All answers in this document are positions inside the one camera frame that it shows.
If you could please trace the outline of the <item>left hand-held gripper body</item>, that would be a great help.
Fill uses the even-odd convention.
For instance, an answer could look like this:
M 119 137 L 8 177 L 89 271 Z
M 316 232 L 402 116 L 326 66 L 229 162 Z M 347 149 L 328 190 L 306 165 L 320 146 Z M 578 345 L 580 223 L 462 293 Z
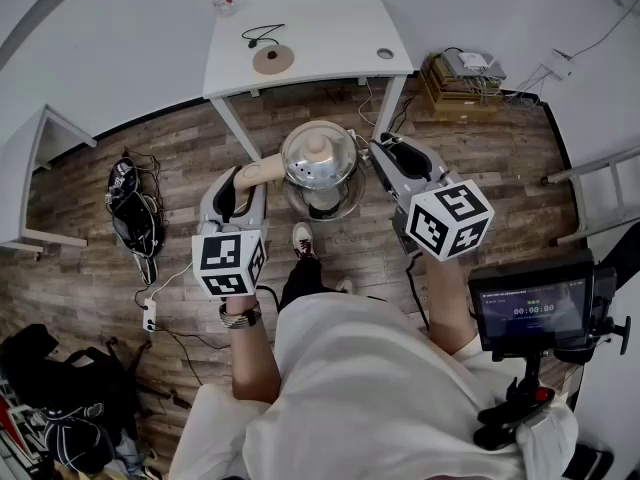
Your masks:
M 192 237 L 193 275 L 211 299 L 254 295 L 267 260 L 266 228 L 249 223 L 224 224 L 204 214 Z

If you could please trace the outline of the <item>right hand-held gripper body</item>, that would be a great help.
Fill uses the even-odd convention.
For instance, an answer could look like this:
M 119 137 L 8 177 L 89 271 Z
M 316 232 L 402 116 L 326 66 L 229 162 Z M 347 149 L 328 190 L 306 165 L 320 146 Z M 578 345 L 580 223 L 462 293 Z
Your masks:
M 493 217 L 475 182 L 442 180 L 413 195 L 392 223 L 407 256 L 426 252 L 444 262 L 478 248 Z

